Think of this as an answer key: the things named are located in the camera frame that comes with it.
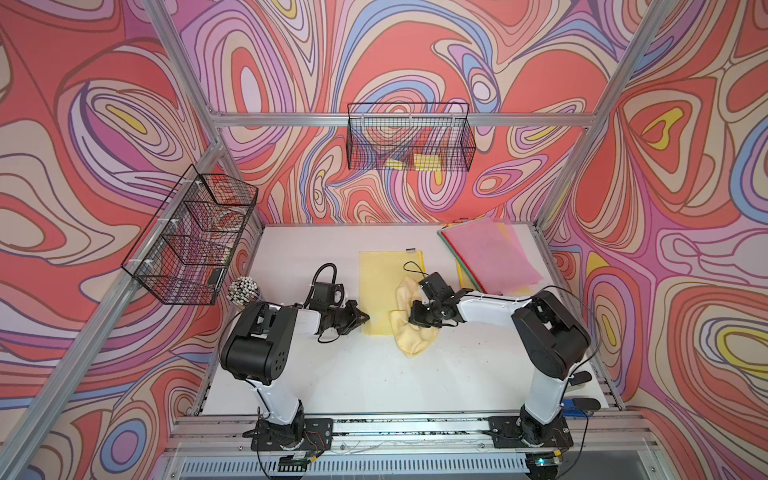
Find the yellow microfiber cloth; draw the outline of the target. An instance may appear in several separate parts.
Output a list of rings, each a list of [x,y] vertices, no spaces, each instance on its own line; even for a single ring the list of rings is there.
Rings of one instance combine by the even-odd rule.
[[[418,283],[405,277],[395,291],[397,307],[389,314],[389,322],[395,342],[400,351],[413,358],[427,350],[438,338],[439,330],[434,327],[420,327],[409,321],[412,305],[422,299]]]

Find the pale yellow document bag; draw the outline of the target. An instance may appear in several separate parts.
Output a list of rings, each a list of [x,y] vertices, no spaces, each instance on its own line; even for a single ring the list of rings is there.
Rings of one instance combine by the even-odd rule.
[[[362,333],[391,336],[389,315],[398,307],[396,289],[404,278],[422,278],[423,254],[415,249],[360,252],[359,267],[359,308],[369,315]]]

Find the clear mesh document bag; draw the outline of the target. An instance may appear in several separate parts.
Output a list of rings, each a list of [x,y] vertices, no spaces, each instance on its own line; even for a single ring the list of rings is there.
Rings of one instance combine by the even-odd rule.
[[[461,256],[459,255],[455,247],[452,245],[452,243],[445,236],[445,230],[444,229],[438,230],[437,235],[438,235],[438,238],[443,242],[443,244],[446,246],[449,253],[453,256],[455,260],[456,270],[458,275],[458,282],[460,287],[465,289],[480,291],[480,287],[475,282],[474,277],[471,275],[471,273],[467,269],[463,259],[461,258]]]

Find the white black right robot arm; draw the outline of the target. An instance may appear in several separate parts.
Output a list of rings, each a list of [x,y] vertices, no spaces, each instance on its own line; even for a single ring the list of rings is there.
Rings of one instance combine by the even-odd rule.
[[[418,282],[409,322],[419,327],[484,323],[516,330],[534,374],[521,413],[536,427],[560,415],[570,378],[592,345],[590,334],[554,293],[543,288],[524,298],[455,290],[435,272]]]

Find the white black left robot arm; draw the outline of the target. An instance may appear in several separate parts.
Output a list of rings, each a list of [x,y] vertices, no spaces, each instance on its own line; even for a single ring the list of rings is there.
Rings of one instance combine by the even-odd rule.
[[[265,407],[268,423],[301,429],[301,400],[278,384],[294,338],[304,336],[324,343],[327,331],[341,337],[369,320],[356,300],[345,297],[341,284],[314,285],[304,302],[292,305],[255,297],[237,315],[220,348],[219,363],[235,379],[251,385]]]

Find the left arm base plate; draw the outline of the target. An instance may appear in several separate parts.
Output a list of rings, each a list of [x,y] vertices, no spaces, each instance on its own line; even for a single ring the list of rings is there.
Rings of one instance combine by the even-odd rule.
[[[260,419],[255,428],[242,434],[249,439],[253,451],[324,452],[333,443],[334,421],[331,418],[310,418],[290,425],[276,425]]]

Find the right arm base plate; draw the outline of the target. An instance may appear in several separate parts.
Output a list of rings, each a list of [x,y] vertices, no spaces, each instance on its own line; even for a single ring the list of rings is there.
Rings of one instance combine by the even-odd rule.
[[[565,418],[558,415],[547,424],[539,424],[533,418],[520,416],[494,416],[488,419],[488,435],[495,448],[533,448],[569,450],[574,445]]]

